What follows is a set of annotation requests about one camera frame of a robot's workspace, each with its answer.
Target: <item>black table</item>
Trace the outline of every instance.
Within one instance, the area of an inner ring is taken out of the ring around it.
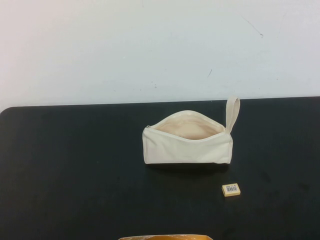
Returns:
[[[320,97],[242,100],[228,167],[144,164],[142,131],[226,101],[13,107],[0,115],[0,239],[320,237]],[[241,195],[224,198],[221,186]]]

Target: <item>small box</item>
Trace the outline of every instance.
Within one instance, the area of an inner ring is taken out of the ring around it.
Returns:
[[[240,195],[238,183],[222,185],[222,192],[225,197]]]

